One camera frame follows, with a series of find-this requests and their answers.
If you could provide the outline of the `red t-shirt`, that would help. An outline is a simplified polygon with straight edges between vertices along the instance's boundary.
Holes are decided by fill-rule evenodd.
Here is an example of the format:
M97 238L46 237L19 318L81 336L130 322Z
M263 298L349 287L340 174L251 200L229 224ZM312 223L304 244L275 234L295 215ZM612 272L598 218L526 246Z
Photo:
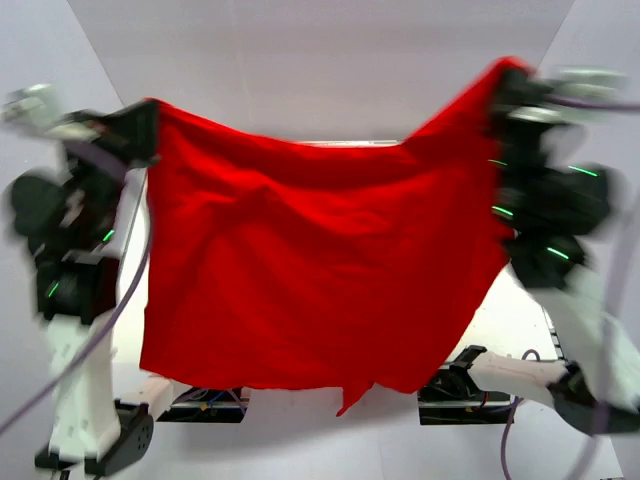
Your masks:
M223 390L422 388L507 264L493 63L403 142L322 147L159 103L139 365Z

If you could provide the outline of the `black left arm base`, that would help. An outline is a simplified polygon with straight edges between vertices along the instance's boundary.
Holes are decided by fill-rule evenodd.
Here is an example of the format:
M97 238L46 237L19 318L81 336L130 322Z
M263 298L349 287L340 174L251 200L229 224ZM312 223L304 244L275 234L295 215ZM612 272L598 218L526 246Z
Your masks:
M183 424L240 424L248 410L251 390L191 389L158 422Z

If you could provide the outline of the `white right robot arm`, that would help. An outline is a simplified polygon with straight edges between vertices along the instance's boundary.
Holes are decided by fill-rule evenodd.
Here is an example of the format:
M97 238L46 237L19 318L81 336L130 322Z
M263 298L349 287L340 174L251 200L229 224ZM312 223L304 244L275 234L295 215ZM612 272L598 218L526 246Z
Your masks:
M543 138L598 111L632 112L615 100L620 82L596 68L547 80L512 67L500 75L490 104L503 149L492 211L515 234L503 244L510 271L549 315L563 359L537 365L485 352L451 374L463 398L502 388L590 435L639 429L639 351L616 312L624 276L603 280L581 245L614 213L621 179L599 164L552 167Z

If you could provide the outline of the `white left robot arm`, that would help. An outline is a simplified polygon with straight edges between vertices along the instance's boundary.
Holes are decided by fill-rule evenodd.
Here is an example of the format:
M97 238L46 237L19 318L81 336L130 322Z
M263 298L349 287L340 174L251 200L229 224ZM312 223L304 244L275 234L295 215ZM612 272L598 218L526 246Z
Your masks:
M26 172L8 191L51 352L41 393L54 402L53 426L34 463L59 479L75 467L104 479L144 456L154 427L149 400L113 395L112 332L132 294L118 288L121 260L110 243L129 173L159 161L160 106L148 99L110 114L66 114L48 86L36 85L13 93L1 116L62 149L61 174Z

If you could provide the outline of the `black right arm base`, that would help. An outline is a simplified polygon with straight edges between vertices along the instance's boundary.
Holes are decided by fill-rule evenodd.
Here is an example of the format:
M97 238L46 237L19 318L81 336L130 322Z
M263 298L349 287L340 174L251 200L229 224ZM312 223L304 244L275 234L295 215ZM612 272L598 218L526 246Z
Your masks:
M497 391L480 390L468 370L487 349L464 348L442 366L417 393L421 426L504 425L513 397Z

